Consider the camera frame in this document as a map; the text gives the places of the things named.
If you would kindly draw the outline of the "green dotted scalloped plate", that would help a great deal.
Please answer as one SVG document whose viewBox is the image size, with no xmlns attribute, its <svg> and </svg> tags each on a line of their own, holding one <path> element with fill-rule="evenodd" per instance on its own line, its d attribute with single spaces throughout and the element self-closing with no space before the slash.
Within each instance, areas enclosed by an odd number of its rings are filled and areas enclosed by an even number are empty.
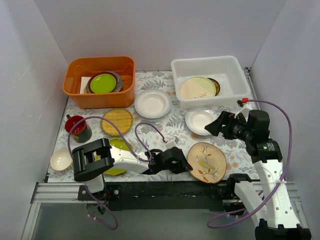
<svg viewBox="0 0 320 240">
<path fill-rule="evenodd" d="M 109 144 L 112 145 L 115 148 L 124 150 L 124 151 L 130 151 L 130 149 L 128 148 L 128 146 L 125 144 L 124 140 L 122 138 L 113 138 L 109 140 Z M 101 159 L 100 155 L 97 155 L 97 152 L 95 151 L 93 153 L 94 155 L 94 160 L 98 161 Z M 120 169 L 120 168 L 110 168 L 107 171 L 105 171 L 103 174 L 104 175 L 109 175 L 109 176 L 117 176 L 120 174 L 124 174 L 126 173 L 127 170 L 126 169 Z"/>
</svg>

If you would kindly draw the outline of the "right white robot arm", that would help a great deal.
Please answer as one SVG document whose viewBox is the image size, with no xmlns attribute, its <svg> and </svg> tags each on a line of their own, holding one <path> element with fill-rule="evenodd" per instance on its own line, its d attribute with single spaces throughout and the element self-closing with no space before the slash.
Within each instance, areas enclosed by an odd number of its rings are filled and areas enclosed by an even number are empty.
<svg viewBox="0 0 320 240">
<path fill-rule="evenodd" d="M 205 126 L 213 136 L 222 134 L 227 140 L 245 143 L 256 169 L 263 197 L 254 189 L 246 174 L 232 174 L 226 186 L 227 195 L 240 198 L 255 224 L 257 240 L 310 240 L 311 232 L 303 228 L 292 208 L 283 174 L 282 154 L 278 143 L 269 135 L 270 118 L 263 110 L 251 110 L 248 118 L 243 114 L 223 111 Z"/>
</svg>

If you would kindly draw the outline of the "cream plate with bird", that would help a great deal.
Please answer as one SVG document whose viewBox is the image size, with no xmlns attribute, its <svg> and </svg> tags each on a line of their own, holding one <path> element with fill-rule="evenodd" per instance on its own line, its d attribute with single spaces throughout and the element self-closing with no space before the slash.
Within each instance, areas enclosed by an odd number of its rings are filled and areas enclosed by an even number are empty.
<svg viewBox="0 0 320 240">
<path fill-rule="evenodd" d="M 192 167 L 190 174 L 197 180 L 216 184 L 220 182 L 227 171 L 227 160 L 223 152 L 213 144 L 198 142 L 187 154 L 187 162 Z"/>
</svg>

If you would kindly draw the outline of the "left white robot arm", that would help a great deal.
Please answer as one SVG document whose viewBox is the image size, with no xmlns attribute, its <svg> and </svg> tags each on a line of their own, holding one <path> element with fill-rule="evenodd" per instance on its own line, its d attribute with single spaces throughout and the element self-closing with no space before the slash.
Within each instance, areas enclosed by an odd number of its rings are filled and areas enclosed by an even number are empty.
<svg viewBox="0 0 320 240">
<path fill-rule="evenodd" d="M 111 145 L 107 138 L 101 138 L 74 148 L 70 156 L 74 180 L 84 183 L 85 191 L 95 200 L 106 196 L 103 173 L 111 169 L 142 175 L 155 175 L 164 170 L 180 174 L 193 169 L 174 141 L 167 143 L 164 151 L 151 149 L 132 153 Z"/>
</svg>

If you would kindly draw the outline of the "cream plate with twig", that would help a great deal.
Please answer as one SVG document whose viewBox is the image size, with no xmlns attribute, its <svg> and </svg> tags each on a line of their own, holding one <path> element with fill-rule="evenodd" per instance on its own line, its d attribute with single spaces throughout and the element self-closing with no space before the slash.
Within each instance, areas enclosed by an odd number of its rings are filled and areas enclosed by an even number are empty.
<svg viewBox="0 0 320 240">
<path fill-rule="evenodd" d="M 179 93 L 184 100 L 214 97 L 216 95 L 216 87 L 208 78 L 195 76 L 189 78 L 180 86 Z"/>
</svg>

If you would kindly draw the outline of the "yellow black patterned plate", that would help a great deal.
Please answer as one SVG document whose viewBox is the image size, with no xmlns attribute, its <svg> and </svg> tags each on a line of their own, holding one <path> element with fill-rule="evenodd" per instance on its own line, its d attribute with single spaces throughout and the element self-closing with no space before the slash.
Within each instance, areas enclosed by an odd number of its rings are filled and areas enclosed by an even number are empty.
<svg viewBox="0 0 320 240">
<path fill-rule="evenodd" d="M 215 86 L 215 96 L 217 96 L 221 91 L 220 84 L 213 78 L 208 77 L 208 79 L 214 84 L 214 86 Z"/>
</svg>

